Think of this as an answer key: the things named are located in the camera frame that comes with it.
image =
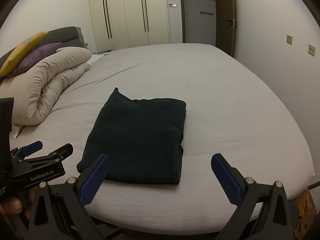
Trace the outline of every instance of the human hand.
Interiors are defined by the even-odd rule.
[[[33,200],[36,196],[37,187],[34,187],[29,190],[28,198],[30,201],[30,205],[25,210],[25,216],[29,220],[31,216],[31,208]],[[11,230],[15,233],[16,237],[19,239],[23,239],[20,232],[15,228],[14,224],[12,223],[10,216],[12,215],[19,215],[22,211],[22,204],[21,201],[16,197],[11,197],[6,201],[0,203],[0,213],[4,216],[4,219],[7,221]]]

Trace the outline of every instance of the folded dark green garment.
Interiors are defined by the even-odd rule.
[[[143,184],[179,184],[186,103],[172,98],[130,100],[116,88],[88,136],[82,172],[105,153],[106,179]]]

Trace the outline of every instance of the blue gripper pad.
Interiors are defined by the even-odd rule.
[[[31,154],[37,151],[40,151],[42,147],[43,147],[43,144],[41,141],[36,141],[34,143],[31,143],[23,148],[22,155],[25,157],[30,156]]]
[[[211,168],[230,203],[239,206],[242,203],[241,187],[231,174],[231,166],[220,153],[212,156]]]
[[[79,202],[83,207],[92,202],[100,185],[109,172],[109,167],[109,156],[100,154],[96,161],[90,167],[84,169],[78,177],[76,191]]]

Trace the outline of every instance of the yellow pillow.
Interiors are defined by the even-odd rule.
[[[41,41],[48,32],[39,32],[20,43],[10,54],[0,69],[0,77],[6,76],[12,72],[22,59]]]

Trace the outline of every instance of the brown cloth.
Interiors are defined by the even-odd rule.
[[[299,208],[299,219],[293,232],[294,240],[300,240],[304,237],[317,215],[317,210],[312,206],[309,195],[309,189],[306,188],[293,200]]]

